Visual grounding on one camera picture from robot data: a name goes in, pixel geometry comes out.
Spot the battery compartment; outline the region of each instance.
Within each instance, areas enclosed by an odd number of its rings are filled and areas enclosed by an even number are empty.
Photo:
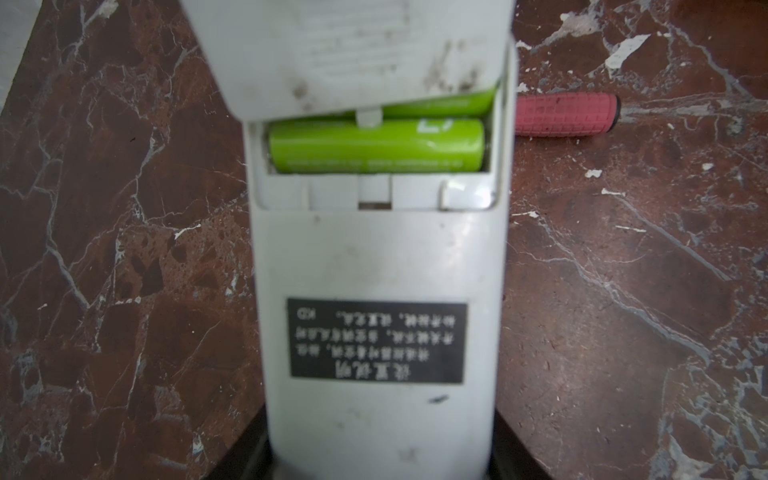
[[[264,210],[486,210],[499,194],[502,138],[512,129],[503,125],[509,85],[501,79],[483,118],[485,153],[472,173],[281,174],[270,160],[267,124],[244,124],[252,198]]]

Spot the red rubber grip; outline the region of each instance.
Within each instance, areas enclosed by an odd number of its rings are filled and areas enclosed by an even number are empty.
[[[604,134],[619,118],[621,101],[612,94],[551,94],[518,97],[515,134],[529,137],[584,137]]]

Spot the scratched plastic casing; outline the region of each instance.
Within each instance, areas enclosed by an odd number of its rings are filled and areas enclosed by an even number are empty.
[[[428,32],[414,45],[428,44],[424,51],[435,53],[438,60],[445,55],[442,63],[412,64],[422,69],[421,74],[386,77],[378,83],[387,85],[381,95],[364,85],[365,75],[345,77],[357,80],[339,84],[328,97],[333,101],[317,98],[313,109],[323,107],[311,112],[305,112],[293,96],[283,98],[291,105],[278,101],[263,111],[254,109],[257,101],[233,104],[238,95],[245,98],[249,91],[255,95],[263,88],[262,70],[291,73],[295,65],[287,67],[293,65],[290,59],[274,55],[269,65],[254,63],[249,48],[256,45],[248,43],[253,36],[245,32],[250,24],[220,23],[234,15],[237,5],[246,17],[251,7],[241,5],[244,0],[215,7],[208,3],[183,1],[224,97],[243,121],[266,409],[270,444],[280,465],[276,478],[479,480],[491,448],[515,132],[518,60],[515,43],[508,37],[513,2],[254,2],[267,13],[282,15],[280,22],[303,21],[300,13],[306,5],[346,5],[351,10],[333,10],[334,25],[344,29],[343,38],[356,38],[356,29],[347,25],[354,19],[365,21],[365,12],[377,5],[389,12],[391,5],[399,5],[418,12],[408,19],[418,17],[419,30]],[[355,5],[365,7],[362,13]],[[392,18],[387,21],[401,22],[404,28],[402,13]],[[276,29],[280,22],[261,23]],[[460,25],[462,34],[442,30],[442,24]],[[234,43],[237,37],[228,28],[243,30],[243,37],[227,53],[221,42]],[[217,29],[224,40],[212,39]],[[385,40],[387,31],[378,30]],[[448,44],[451,48],[444,54],[442,46]],[[238,70],[236,62],[222,55],[240,56],[249,64]],[[462,73],[460,68],[466,65],[470,71]],[[473,66],[484,72],[476,73],[474,80]],[[332,88],[332,71],[311,73],[306,90],[299,84],[288,92],[294,90],[308,100],[319,95],[315,84]],[[483,91],[497,82],[492,112],[486,118],[488,153],[479,172],[298,175],[279,174],[270,163],[265,121],[437,97],[450,93],[442,90],[449,88],[456,93]],[[353,93],[354,104],[333,107],[344,97],[344,89]],[[393,93],[397,91],[402,97],[397,98]],[[370,209],[372,204],[377,209]],[[462,381],[292,376],[287,301],[296,298],[463,303],[467,317]]]

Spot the instruction label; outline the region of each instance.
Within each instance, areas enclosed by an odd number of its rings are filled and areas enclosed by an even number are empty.
[[[465,303],[288,299],[291,376],[462,383]]]

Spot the battery compartment cover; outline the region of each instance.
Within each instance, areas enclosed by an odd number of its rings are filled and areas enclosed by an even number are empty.
[[[230,111],[300,118],[493,88],[512,0],[182,0]]]

